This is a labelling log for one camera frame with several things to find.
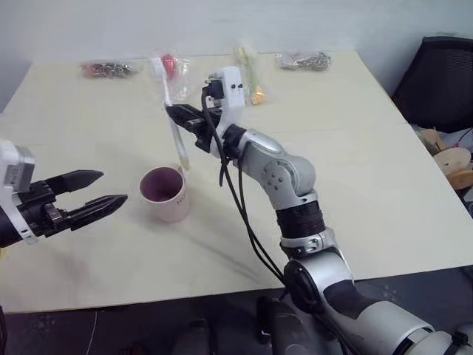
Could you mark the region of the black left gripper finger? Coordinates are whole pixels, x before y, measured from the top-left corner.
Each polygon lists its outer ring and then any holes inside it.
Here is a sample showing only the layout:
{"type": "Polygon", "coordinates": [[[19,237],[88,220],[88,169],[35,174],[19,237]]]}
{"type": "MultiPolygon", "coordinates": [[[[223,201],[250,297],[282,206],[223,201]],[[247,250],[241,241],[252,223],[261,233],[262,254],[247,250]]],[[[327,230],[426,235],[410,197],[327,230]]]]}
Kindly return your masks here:
{"type": "Polygon", "coordinates": [[[80,229],[117,211],[128,195],[106,195],[91,200],[79,209],[67,213],[67,225],[71,231],[80,229]]]}
{"type": "Polygon", "coordinates": [[[101,171],[82,169],[51,177],[46,179],[46,183],[55,195],[61,195],[88,187],[101,177],[103,177],[101,171]]]}

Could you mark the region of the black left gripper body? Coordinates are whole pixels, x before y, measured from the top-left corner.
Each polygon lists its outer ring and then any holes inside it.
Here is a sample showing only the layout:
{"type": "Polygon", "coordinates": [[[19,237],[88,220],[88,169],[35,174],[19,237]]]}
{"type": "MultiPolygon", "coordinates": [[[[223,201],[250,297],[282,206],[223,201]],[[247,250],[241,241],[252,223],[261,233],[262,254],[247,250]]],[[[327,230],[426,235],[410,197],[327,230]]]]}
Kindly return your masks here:
{"type": "Polygon", "coordinates": [[[50,237],[70,227],[67,212],[57,209],[56,196],[69,192],[63,178],[49,178],[32,183],[26,192],[18,194],[18,210],[34,235],[50,237]]]}

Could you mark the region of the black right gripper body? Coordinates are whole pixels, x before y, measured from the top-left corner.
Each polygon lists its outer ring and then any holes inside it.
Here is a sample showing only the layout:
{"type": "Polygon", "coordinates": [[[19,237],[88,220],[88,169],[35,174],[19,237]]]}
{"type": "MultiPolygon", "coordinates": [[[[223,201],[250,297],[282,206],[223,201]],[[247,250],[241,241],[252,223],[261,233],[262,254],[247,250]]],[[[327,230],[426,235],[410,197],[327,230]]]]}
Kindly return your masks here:
{"type": "MultiPolygon", "coordinates": [[[[204,112],[202,110],[198,110],[195,107],[192,107],[192,109],[197,113],[197,117],[200,119],[200,122],[197,124],[197,128],[195,131],[195,135],[197,138],[195,145],[204,152],[210,152],[211,140],[213,138],[211,128],[209,127],[208,122],[205,119],[204,112]]],[[[210,115],[213,121],[214,127],[217,128],[220,122],[222,109],[219,107],[209,108],[208,114],[210,115]]]]}

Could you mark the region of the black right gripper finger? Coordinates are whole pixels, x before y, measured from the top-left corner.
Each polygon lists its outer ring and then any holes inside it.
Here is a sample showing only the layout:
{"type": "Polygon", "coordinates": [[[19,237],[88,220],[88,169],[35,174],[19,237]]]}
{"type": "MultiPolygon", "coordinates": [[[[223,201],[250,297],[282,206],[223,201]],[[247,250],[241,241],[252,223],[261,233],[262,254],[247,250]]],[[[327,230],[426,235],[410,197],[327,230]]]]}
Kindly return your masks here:
{"type": "Polygon", "coordinates": [[[187,118],[177,117],[177,118],[172,118],[172,120],[173,122],[176,123],[176,125],[184,128],[186,131],[190,133],[199,134],[200,131],[202,130],[201,118],[187,119],[187,118]]]}
{"type": "Polygon", "coordinates": [[[189,104],[167,105],[166,112],[170,118],[201,118],[202,111],[189,104]]]}

